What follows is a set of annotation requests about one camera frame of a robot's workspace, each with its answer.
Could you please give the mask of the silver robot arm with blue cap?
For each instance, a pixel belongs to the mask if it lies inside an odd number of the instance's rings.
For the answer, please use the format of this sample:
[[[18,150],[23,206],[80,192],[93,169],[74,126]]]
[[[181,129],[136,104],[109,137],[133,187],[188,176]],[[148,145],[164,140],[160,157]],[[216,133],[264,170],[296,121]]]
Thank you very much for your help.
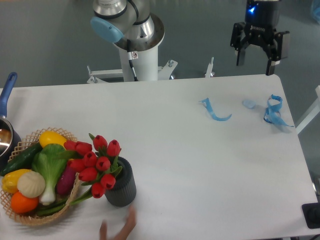
[[[230,46],[237,54],[236,64],[243,65],[245,50],[250,45],[265,52],[268,62],[266,75],[274,73],[281,59],[288,57],[290,32],[277,31],[281,2],[279,0],[248,0],[245,20],[233,25]],[[124,54],[122,64],[134,78],[138,66],[134,60],[146,60],[141,55],[157,50],[165,36],[162,21],[150,12],[148,0],[95,0],[90,25],[107,42],[115,44]]]

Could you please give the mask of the person's hand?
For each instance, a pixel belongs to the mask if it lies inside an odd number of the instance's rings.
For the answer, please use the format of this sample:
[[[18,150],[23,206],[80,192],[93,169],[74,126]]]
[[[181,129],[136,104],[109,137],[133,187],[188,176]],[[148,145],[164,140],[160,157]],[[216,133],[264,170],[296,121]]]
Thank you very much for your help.
[[[114,240],[126,240],[132,230],[135,228],[137,224],[137,213],[136,209],[131,205],[128,208],[128,214],[126,218],[126,222],[121,230],[114,236]],[[107,222],[104,220],[102,221],[99,229],[99,239],[100,240],[107,240],[108,239],[108,227]]]

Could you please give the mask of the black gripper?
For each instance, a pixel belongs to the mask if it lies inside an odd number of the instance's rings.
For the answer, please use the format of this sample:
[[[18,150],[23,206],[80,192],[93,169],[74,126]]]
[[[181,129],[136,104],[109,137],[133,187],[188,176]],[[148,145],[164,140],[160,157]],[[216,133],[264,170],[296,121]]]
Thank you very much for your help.
[[[291,33],[279,32],[276,26],[280,18],[280,0],[248,0],[244,22],[233,25],[230,46],[236,51],[236,65],[245,63],[246,48],[258,46],[267,54],[265,74],[275,73],[276,65],[289,55]]]

